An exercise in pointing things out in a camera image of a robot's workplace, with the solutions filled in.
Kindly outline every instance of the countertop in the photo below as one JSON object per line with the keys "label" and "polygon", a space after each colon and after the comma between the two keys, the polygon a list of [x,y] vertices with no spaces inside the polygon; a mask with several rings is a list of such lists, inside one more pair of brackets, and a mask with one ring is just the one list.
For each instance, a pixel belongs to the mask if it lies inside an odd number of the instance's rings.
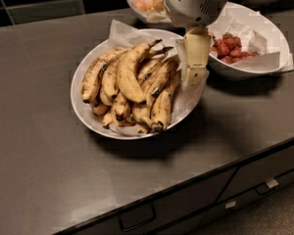
{"label": "countertop", "polygon": [[[294,57],[294,0],[262,8]],[[294,140],[294,71],[231,82],[211,73],[195,110],[155,137],[87,129],[70,89],[129,9],[0,28],[0,234],[52,234]]]}

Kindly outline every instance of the tile grout line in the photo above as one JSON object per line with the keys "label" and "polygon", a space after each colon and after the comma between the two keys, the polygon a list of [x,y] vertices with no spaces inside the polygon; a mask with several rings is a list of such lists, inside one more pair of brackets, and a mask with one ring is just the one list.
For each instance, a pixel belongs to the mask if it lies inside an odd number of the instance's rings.
{"label": "tile grout line", "polygon": [[12,23],[12,25],[15,25],[16,23],[14,22],[13,17],[11,16],[9,10],[7,9],[6,3],[4,2],[4,0],[0,0],[0,2],[2,4],[2,6],[3,6],[3,9],[6,11],[6,13],[7,13],[7,15],[8,15],[8,17],[9,17],[11,23]]}
{"label": "tile grout line", "polygon": [[81,6],[81,13],[85,15],[86,14],[85,13],[85,7],[84,7],[84,3],[83,3],[82,0],[80,0],[80,6]]}

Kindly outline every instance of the robotic hand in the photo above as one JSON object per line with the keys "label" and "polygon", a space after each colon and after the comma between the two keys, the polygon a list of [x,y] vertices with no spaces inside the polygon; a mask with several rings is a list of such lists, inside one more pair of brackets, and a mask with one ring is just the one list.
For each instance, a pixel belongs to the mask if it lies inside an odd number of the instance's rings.
{"label": "robotic hand", "polygon": [[184,51],[186,70],[182,73],[182,88],[199,84],[206,70],[210,51],[207,25],[213,23],[228,0],[165,0],[172,23],[185,28]]}

